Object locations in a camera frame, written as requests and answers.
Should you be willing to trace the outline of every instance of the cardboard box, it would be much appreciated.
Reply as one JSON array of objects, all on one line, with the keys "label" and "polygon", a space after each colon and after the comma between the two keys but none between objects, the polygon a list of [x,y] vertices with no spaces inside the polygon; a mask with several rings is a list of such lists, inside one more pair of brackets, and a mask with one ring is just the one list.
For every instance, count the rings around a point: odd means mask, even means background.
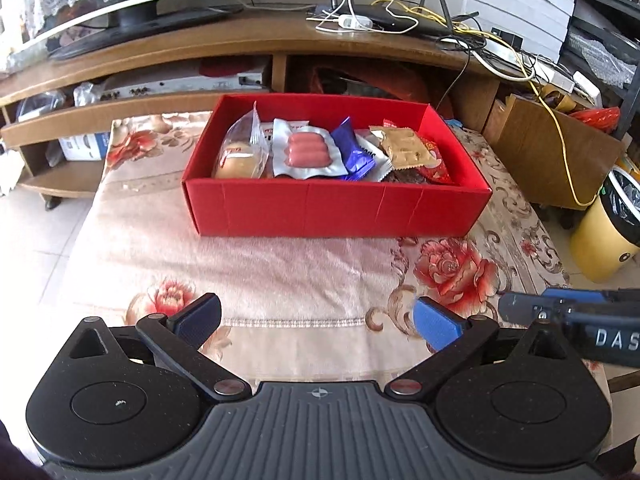
[{"label": "cardboard box", "polygon": [[[560,112],[566,156],[578,200],[588,203],[624,151],[619,140]],[[496,102],[482,132],[528,202],[585,209],[569,186],[562,141],[549,112],[535,102],[511,95]]]},{"label": "cardboard box", "polygon": [[66,160],[103,160],[109,146],[109,133],[85,134],[58,139]]},{"label": "cardboard box", "polygon": [[[382,124],[421,130],[437,143],[455,186],[335,179],[210,177],[228,128],[257,102],[262,121],[309,120],[329,131]],[[230,94],[213,111],[182,176],[187,206],[203,236],[398,237],[468,233],[491,197],[464,147],[425,104],[316,94]]]}]

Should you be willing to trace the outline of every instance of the white box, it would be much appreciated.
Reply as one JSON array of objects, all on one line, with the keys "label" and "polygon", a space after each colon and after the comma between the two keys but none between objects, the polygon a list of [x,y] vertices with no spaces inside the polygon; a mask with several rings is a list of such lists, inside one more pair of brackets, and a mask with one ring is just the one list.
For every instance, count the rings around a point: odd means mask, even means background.
[{"label": "white box", "polygon": [[109,146],[109,133],[87,134],[58,139],[66,160],[103,160]]}]

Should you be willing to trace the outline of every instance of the red cardboard box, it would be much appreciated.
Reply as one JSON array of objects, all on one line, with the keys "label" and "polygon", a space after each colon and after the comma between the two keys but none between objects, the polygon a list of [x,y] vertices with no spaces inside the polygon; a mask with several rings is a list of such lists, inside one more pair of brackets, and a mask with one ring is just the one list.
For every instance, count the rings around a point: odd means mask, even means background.
[{"label": "red cardboard box", "polygon": [[[382,124],[424,132],[437,143],[455,186],[312,178],[213,179],[226,131],[257,102],[260,120],[309,120],[334,130]],[[218,102],[182,176],[202,236],[399,237],[468,233],[491,197],[464,147],[429,105],[316,94],[232,94]]]}]

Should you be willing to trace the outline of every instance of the red snack bag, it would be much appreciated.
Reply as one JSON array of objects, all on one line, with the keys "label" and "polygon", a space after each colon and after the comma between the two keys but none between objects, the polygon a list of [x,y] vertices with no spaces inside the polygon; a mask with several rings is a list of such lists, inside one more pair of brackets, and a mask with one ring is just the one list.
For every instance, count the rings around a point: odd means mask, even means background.
[{"label": "red snack bag", "polygon": [[578,119],[589,126],[593,126],[606,134],[610,134],[616,129],[616,126],[618,126],[620,108],[614,106],[613,108],[604,108],[599,110],[582,110],[580,112],[570,114],[570,117]]},{"label": "red snack bag", "polygon": [[[386,128],[397,128],[397,126],[385,119],[382,121],[382,125]],[[451,177],[449,176],[449,171],[447,171],[447,167],[444,164],[444,160],[442,155],[440,155],[440,150],[438,149],[438,145],[429,140],[425,139],[420,135],[419,132],[416,132],[418,138],[425,145],[427,150],[431,152],[431,155],[435,157],[435,162],[433,167],[429,166],[420,166],[419,168],[415,168],[418,172],[425,178],[429,179],[431,182],[435,182],[436,184],[453,184]]]}]

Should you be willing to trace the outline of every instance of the floral tablecloth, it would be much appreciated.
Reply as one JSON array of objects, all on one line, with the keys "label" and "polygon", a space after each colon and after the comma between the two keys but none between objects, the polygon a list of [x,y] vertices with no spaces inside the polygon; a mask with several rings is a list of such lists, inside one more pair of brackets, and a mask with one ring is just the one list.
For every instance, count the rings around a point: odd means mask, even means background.
[{"label": "floral tablecloth", "polygon": [[[114,124],[61,304],[113,326],[151,312],[170,316],[215,292],[223,322],[201,351],[253,386],[386,383],[431,354],[412,323],[417,296],[460,316],[498,319],[500,292],[567,284],[544,226],[504,166],[482,136],[459,128],[454,133],[494,189],[465,238],[201,238],[180,176],[207,117]],[[605,388],[602,368],[591,368]]]}]

